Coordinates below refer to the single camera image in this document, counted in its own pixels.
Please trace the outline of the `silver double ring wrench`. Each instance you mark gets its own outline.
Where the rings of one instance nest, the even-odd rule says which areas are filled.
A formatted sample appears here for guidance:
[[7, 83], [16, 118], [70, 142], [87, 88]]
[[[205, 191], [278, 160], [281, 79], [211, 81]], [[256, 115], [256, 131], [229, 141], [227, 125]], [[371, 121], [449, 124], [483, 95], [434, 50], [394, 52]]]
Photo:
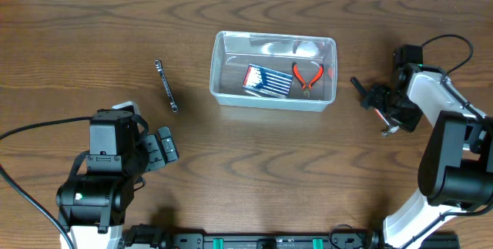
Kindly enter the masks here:
[[179, 108], [176, 105], [176, 101], [175, 101], [175, 99], [173, 97], [171, 88], [170, 88], [169, 83], [167, 81], [167, 78], [166, 78], [166, 75], [165, 75], [165, 72], [164, 72], [164, 69], [163, 69], [163, 63], [162, 63], [162, 61], [160, 59], [155, 59], [154, 60], [154, 64], [155, 64], [156, 70], [159, 73], [159, 75], [161, 77], [161, 80], [163, 82], [163, 86], [165, 88], [166, 95], [168, 97], [170, 107], [171, 107], [171, 109], [172, 109], [172, 111], [174, 113], [177, 113], [178, 110], [179, 110]]

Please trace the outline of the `red handled pliers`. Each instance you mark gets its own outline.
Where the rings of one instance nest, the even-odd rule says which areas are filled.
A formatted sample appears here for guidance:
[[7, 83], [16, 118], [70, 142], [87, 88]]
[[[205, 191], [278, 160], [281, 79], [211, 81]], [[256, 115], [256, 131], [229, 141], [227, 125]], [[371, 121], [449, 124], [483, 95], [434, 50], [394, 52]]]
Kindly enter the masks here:
[[315, 76], [309, 82], [307, 82], [302, 77], [302, 75], [300, 73], [300, 70], [297, 67], [297, 63], [296, 62], [293, 62], [292, 63], [292, 73], [293, 73], [294, 77], [296, 78], [296, 80], [301, 85], [301, 88], [302, 88], [302, 90], [304, 92], [304, 97], [305, 98], [309, 98], [310, 97], [310, 93], [311, 93], [312, 88], [314, 87], [314, 85], [318, 82], [318, 80], [324, 74], [324, 65], [323, 64], [319, 64], [319, 63], [314, 62], [314, 61], [312, 61], [311, 63], [317, 67], [317, 73], [315, 74]]

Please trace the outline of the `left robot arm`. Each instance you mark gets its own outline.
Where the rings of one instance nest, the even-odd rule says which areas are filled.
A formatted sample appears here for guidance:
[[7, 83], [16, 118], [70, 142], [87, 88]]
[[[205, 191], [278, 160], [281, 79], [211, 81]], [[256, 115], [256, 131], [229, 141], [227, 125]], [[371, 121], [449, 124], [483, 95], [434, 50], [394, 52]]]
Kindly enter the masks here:
[[132, 101], [100, 109], [89, 119], [89, 150], [78, 155], [56, 194], [64, 248], [167, 248], [149, 225], [123, 230], [126, 210], [146, 181], [144, 173], [176, 162], [169, 127], [149, 132]]

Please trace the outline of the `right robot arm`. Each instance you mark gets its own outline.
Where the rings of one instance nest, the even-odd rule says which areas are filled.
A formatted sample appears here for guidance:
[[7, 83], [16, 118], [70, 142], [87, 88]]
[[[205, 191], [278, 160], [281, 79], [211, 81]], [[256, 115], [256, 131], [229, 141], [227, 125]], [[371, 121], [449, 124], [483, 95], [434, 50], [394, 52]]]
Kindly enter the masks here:
[[362, 240], [365, 248], [458, 248], [458, 236], [438, 228], [455, 217], [478, 217], [492, 210], [492, 118], [453, 87], [450, 73], [423, 63], [423, 48], [394, 51], [391, 86], [365, 89], [361, 105], [395, 129], [413, 132], [425, 117], [432, 125], [418, 168], [418, 189], [380, 230]]

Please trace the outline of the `small claw hammer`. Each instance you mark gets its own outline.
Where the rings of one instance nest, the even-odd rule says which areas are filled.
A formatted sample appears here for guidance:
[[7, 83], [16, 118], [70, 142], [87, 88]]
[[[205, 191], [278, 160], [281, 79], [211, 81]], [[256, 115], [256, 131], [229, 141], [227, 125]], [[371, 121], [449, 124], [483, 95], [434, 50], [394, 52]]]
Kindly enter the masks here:
[[355, 77], [350, 78], [350, 82], [360, 93], [362, 100], [361, 106], [365, 109], [372, 109], [379, 118], [386, 124], [387, 128], [381, 132], [383, 137], [396, 133], [399, 126], [395, 126], [386, 117], [387, 111], [387, 95], [390, 93], [390, 88], [380, 83], [374, 83], [369, 90], [366, 90]]

